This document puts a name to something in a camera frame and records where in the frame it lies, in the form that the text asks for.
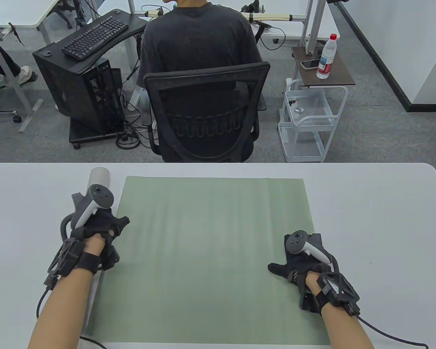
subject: mesh chair back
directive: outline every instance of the mesh chair back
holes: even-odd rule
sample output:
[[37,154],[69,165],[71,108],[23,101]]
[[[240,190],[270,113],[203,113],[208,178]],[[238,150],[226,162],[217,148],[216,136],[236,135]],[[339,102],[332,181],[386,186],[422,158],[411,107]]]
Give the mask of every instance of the mesh chair back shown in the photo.
[[269,69],[263,62],[147,74],[145,86],[163,159],[245,161],[253,151],[257,104]]

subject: wrist strap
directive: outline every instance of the wrist strap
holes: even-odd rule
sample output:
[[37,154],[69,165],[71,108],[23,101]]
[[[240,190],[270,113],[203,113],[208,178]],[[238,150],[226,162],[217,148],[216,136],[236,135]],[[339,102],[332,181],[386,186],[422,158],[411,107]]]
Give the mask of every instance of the wrist strap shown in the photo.
[[94,254],[83,252],[79,260],[77,261],[74,269],[86,269],[95,275],[98,271],[98,266],[100,264],[100,257]]
[[323,293],[323,291],[320,291],[320,293],[318,293],[316,295],[316,302],[318,303],[318,309],[319,309],[319,313],[321,315],[321,309],[323,309],[323,307],[328,304],[330,301],[328,299],[328,297],[326,297],[326,295]]

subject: cutting mat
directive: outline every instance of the cutting mat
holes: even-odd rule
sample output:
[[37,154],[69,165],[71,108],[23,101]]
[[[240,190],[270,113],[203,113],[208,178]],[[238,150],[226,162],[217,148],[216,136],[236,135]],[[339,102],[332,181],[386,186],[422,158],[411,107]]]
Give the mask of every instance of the cutting mat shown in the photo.
[[272,275],[283,238],[314,232],[301,179],[128,177],[121,261],[87,328],[102,342],[329,344],[296,286]]

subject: black keyboard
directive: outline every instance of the black keyboard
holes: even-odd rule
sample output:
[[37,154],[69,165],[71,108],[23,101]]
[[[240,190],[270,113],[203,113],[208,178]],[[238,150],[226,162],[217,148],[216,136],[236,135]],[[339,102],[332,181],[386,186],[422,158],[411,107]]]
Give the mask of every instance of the black keyboard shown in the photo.
[[64,45],[61,50],[76,60],[85,60],[127,28],[127,24],[110,16]]

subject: white table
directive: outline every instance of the white table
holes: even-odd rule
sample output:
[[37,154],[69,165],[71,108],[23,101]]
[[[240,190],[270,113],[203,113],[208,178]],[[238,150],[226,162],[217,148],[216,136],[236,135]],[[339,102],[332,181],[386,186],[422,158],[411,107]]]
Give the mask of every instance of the white table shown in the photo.
[[16,0],[0,0],[0,28],[11,23],[16,28],[39,28],[47,45],[52,41],[45,28],[44,19],[55,7],[58,0],[32,0],[17,3]]
[[[47,267],[61,244],[60,221],[73,211],[71,194],[85,191],[96,166],[110,170],[114,209],[126,176],[303,178],[315,231],[360,294],[364,319],[436,348],[436,171],[429,165],[25,163],[0,164],[0,349],[27,346]],[[407,348],[368,334],[376,349]]]

